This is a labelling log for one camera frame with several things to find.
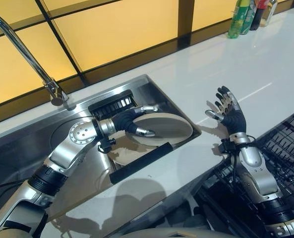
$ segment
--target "plate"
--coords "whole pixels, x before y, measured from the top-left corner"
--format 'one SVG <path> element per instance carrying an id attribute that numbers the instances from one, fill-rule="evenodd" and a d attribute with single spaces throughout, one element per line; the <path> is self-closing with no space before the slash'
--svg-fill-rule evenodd
<path id="1" fill-rule="evenodd" d="M 170 113 L 145 114 L 133 122 L 139 127 L 155 132 L 154 137 L 126 133 L 130 140 L 141 145 L 161 146 L 167 142 L 174 145 L 188 139 L 193 133 L 193 128 L 186 119 Z"/>

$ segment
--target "white countertop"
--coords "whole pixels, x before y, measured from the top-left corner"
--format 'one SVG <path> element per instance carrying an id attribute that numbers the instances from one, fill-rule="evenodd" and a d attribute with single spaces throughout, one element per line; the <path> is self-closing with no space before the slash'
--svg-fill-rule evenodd
<path id="1" fill-rule="evenodd" d="M 265 133 L 294 113 L 294 9 L 266 28 L 227 39 L 225 34 L 71 94 L 74 101 L 142 74 L 149 77 L 202 129 L 202 135 L 66 213 L 72 237 L 102 237 L 218 164 L 212 148 L 224 136 L 206 117 L 225 85 L 240 102 L 247 133 Z M 0 123 L 0 132 L 50 113 L 49 103 Z M 48 223 L 42 237 L 60 237 Z"/>

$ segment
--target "dish soap bottle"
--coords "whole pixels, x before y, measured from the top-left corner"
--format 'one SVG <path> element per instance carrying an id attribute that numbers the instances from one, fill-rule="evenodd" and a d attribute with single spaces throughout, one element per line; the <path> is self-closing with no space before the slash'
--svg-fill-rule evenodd
<path id="1" fill-rule="evenodd" d="M 237 38 L 240 35 L 243 22 L 247 15 L 250 0 L 237 0 L 234 15 L 231 21 L 231 27 L 228 31 L 228 37 Z"/>
<path id="2" fill-rule="evenodd" d="M 274 14 L 276 7 L 278 5 L 277 0 L 270 0 L 268 2 L 267 8 L 265 9 L 264 13 L 262 14 L 260 26 L 265 27 L 269 24 L 270 18 Z"/>

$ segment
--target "faucet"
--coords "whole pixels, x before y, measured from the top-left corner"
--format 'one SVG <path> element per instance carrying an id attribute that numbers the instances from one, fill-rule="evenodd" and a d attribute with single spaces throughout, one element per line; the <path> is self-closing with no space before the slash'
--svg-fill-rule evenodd
<path id="1" fill-rule="evenodd" d="M 33 57 L 27 47 L 20 40 L 14 30 L 0 17 L 0 30 L 9 38 L 13 45 L 19 50 L 22 56 L 33 67 L 36 73 L 42 78 L 44 87 L 50 93 L 51 103 L 55 106 L 60 106 L 68 100 L 67 94 L 62 88 L 51 78 L 45 70 L 40 66 L 37 60 Z"/>

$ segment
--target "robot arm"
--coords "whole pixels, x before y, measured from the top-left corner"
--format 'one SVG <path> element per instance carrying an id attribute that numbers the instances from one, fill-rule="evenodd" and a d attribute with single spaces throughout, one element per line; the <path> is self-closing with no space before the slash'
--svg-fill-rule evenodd
<path id="1" fill-rule="evenodd" d="M 229 139 L 222 140 L 221 153 L 232 154 L 240 182 L 265 224 L 265 229 L 274 237 L 294 235 L 294 214 L 282 199 L 283 194 L 273 175 L 265 165 L 261 152 L 246 134 L 246 120 L 240 106 L 225 86 L 216 94 L 221 101 L 215 102 L 219 112 L 207 110 L 209 117 L 222 123 L 229 132 Z"/>
<path id="2" fill-rule="evenodd" d="M 154 136 L 154 132 L 139 128 L 132 121 L 145 112 L 157 112 L 153 106 L 142 106 L 121 112 L 111 119 L 74 124 L 67 137 L 46 158 L 29 180 L 26 180 L 0 209 L 0 235 L 5 230 L 39 237 L 47 221 L 45 208 L 55 199 L 56 193 L 82 162 L 87 151 L 99 141 L 125 130 L 141 136 Z"/>

